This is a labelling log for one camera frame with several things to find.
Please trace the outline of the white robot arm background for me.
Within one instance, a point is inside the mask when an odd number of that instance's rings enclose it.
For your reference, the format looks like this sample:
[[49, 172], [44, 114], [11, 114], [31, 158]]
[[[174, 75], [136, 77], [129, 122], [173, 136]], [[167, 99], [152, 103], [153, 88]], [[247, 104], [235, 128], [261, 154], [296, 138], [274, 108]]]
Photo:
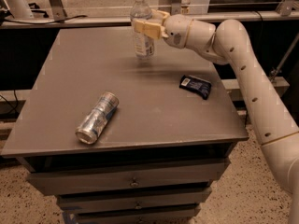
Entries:
[[6, 0], [10, 13], [14, 18], [32, 19], [34, 17], [27, 0]]

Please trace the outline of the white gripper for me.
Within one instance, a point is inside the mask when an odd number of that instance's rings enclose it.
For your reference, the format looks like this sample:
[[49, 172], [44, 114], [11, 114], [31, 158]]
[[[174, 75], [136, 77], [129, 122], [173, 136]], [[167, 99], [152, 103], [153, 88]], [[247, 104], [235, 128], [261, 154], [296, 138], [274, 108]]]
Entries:
[[133, 28], [136, 32], [152, 39], [164, 38], [165, 43], [174, 48], [188, 47], [192, 18], [181, 14], [170, 16], [168, 12], [156, 9], [153, 9], [151, 14], [152, 22], [133, 20]]

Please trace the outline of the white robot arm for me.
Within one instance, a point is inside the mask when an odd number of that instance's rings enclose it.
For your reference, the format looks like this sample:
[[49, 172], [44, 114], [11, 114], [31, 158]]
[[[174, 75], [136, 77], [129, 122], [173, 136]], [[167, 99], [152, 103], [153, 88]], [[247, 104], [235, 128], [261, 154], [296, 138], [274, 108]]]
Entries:
[[268, 167], [292, 196], [288, 224], [299, 224], [299, 127], [260, 66], [244, 25], [226, 20], [215, 26], [154, 10], [150, 19], [134, 19], [133, 28], [210, 62], [231, 65]]

